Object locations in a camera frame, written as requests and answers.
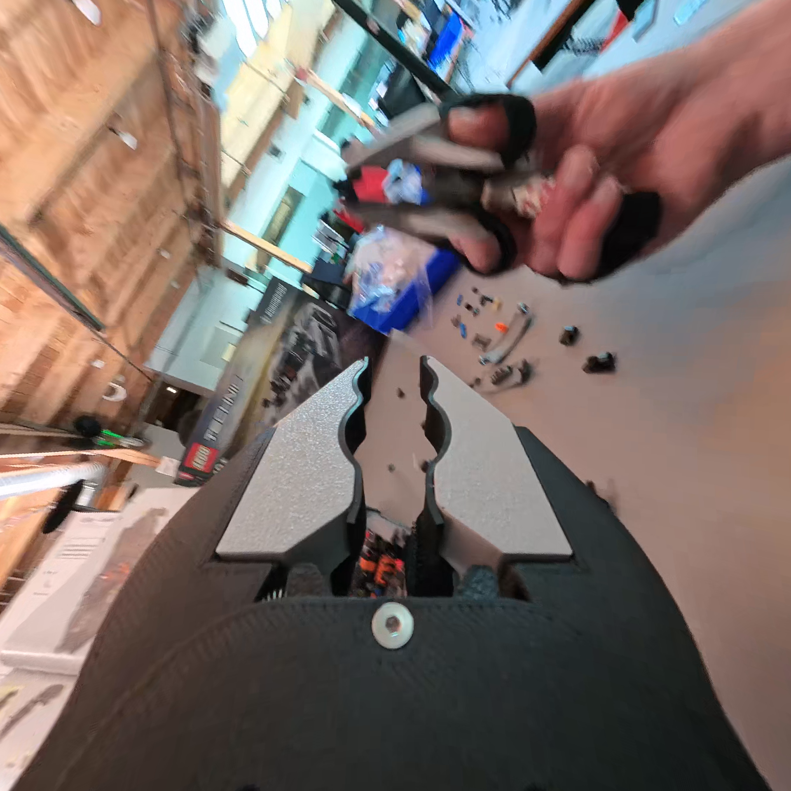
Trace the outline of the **grey orange lego car model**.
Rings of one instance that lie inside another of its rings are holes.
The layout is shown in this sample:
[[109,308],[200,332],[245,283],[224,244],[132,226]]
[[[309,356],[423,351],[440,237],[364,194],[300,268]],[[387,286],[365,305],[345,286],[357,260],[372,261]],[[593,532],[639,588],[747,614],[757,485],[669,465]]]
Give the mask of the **grey orange lego car model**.
[[354,565],[350,598],[407,596],[407,549],[412,531],[377,509],[367,509],[365,534]]

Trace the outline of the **lego instruction booklet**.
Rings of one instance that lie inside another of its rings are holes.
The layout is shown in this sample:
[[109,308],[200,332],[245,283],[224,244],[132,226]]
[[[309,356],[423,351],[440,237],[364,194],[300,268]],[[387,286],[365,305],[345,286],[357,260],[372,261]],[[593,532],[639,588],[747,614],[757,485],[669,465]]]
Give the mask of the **lego instruction booklet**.
[[173,509],[76,513],[2,615],[2,766],[35,752],[133,567]]

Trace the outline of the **blue plastic bin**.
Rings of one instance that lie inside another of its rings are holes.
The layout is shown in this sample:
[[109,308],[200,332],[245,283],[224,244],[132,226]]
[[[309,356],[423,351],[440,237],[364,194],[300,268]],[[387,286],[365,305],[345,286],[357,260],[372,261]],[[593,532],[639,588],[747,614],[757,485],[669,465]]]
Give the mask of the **blue plastic bin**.
[[461,260],[455,252],[440,249],[425,265],[425,273],[410,282],[390,301],[388,310],[379,311],[369,302],[351,305],[347,313],[381,335],[389,335],[393,330],[402,331],[421,311],[429,311],[433,298],[460,267]]

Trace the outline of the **metal ceiling rail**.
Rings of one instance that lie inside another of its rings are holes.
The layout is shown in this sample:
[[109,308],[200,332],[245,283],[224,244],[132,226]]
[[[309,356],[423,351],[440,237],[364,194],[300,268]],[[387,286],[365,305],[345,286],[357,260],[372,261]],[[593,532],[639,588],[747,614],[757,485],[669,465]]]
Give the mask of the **metal ceiling rail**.
[[62,282],[49,272],[21,242],[1,225],[1,254],[5,262],[25,275],[46,296],[84,328],[104,334],[105,325]]

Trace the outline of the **red bag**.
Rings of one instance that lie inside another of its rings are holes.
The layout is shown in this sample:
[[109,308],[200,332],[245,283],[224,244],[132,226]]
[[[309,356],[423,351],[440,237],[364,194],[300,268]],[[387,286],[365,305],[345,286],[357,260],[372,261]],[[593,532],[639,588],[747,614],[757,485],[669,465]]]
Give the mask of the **red bag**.
[[358,203],[389,204],[384,183],[389,173],[386,168],[366,165],[350,176],[351,186]]

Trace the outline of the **person's right hand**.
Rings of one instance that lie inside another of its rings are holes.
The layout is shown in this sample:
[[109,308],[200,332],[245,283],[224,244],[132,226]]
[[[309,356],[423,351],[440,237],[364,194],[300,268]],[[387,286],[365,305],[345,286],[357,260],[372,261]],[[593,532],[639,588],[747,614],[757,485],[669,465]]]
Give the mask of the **person's right hand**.
[[535,150],[554,174],[533,221],[506,216],[513,265],[561,282],[602,276],[629,197],[660,196],[656,231],[624,266],[666,247],[727,190],[789,156],[790,3],[756,2],[693,45],[532,100]]

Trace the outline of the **scattered loose lego pieces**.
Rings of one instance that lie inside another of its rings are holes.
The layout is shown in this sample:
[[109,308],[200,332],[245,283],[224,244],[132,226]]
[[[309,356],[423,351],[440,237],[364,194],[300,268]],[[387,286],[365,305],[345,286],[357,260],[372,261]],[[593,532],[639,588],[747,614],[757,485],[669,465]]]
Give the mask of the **scattered loose lego pieces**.
[[[462,341],[462,351],[481,353],[483,357],[482,366],[474,364],[470,370],[471,391],[490,403],[495,403],[500,393],[521,391],[536,378],[539,369],[539,359],[529,357],[524,343],[533,321],[532,312],[525,304],[519,304],[513,318],[496,328],[489,328],[487,322],[470,326],[472,315],[465,311],[468,305],[464,300],[460,304],[451,319],[461,335],[470,331],[470,341]],[[374,497],[376,502],[393,500],[395,491],[406,493],[409,487],[415,487],[419,473],[427,470],[434,455],[413,423],[421,408],[418,373],[412,365],[419,363],[425,351],[418,339],[396,330],[384,345],[372,409],[374,426],[384,434],[371,440],[365,451],[365,468],[383,478],[377,484],[380,493]]]

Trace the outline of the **silver ventilation duct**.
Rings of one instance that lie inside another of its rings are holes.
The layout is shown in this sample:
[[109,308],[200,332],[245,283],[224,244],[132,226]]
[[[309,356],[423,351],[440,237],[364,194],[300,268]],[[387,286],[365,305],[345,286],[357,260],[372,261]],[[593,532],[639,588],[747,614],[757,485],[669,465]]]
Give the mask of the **silver ventilation duct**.
[[84,480],[100,480],[105,469],[101,463],[82,462],[4,471],[1,473],[1,501],[68,487]]

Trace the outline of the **clear plastic bags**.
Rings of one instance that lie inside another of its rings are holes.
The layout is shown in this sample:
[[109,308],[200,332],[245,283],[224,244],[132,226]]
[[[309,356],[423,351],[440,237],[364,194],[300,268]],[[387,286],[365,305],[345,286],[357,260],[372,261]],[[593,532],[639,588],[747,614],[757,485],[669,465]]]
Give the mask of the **clear plastic bags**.
[[436,245],[377,225],[357,242],[346,268],[351,277],[348,314],[359,318],[370,309],[376,318],[383,317],[407,288],[414,286],[418,316],[431,321],[433,293],[428,268],[438,252]]

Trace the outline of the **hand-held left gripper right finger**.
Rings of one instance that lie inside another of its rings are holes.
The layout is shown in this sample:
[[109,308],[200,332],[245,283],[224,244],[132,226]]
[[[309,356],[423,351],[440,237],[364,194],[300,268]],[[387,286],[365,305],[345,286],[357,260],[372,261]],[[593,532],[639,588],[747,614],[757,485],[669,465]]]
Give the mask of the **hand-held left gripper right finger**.
[[573,549],[517,428],[436,358],[419,364],[424,432],[435,457],[407,559],[416,597],[450,597],[472,567],[568,562]]

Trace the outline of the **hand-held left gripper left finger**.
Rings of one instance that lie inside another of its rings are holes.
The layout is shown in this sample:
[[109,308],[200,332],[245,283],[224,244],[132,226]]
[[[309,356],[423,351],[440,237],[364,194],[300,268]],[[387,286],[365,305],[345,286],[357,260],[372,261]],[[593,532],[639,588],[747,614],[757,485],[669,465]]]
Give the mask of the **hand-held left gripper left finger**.
[[365,534],[362,472],[370,359],[349,365],[266,435],[215,555],[241,575],[246,597],[287,585],[289,572],[317,571],[344,595]]

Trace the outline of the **dark lego set box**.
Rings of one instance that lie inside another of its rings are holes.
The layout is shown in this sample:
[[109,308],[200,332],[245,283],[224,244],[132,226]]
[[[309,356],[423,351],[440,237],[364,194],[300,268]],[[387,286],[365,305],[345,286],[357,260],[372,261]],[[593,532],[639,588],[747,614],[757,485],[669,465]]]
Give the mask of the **dark lego set box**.
[[272,278],[206,405],[179,429],[184,450],[173,482],[203,485],[355,361],[376,367],[385,342],[346,311]]

